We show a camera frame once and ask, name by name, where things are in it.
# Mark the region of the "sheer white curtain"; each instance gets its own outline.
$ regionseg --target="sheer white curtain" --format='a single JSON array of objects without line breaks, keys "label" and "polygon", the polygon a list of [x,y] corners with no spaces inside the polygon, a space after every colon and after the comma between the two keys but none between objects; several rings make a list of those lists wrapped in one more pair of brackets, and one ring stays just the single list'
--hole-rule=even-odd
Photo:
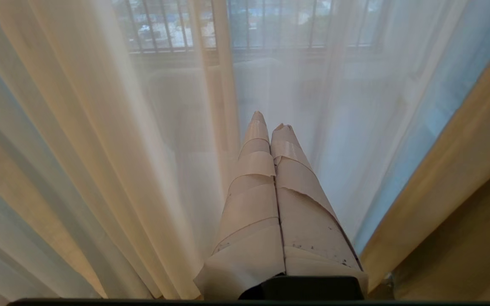
[{"label": "sheer white curtain", "polygon": [[0,304],[196,298],[256,110],[354,239],[468,5],[0,0]]}]

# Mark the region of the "curtain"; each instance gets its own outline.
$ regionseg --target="curtain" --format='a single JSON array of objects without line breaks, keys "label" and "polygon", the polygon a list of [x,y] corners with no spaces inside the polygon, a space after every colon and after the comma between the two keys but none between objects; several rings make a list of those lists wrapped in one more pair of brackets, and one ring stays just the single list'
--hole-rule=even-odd
[{"label": "curtain", "polygon": [[354,240],[469,5],[0,0],[0,304],[197,298],[256,110]]}]

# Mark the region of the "curtain fold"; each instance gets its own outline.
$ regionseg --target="curtain fold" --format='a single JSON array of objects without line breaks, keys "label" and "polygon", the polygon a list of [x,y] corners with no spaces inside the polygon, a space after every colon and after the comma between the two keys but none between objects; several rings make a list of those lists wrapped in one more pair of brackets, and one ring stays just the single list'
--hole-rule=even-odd
[{"label": "curtain fold", "polygon": [[468,6],[0,0],[0,304],[197,298],[256,110],[365,244]]}]

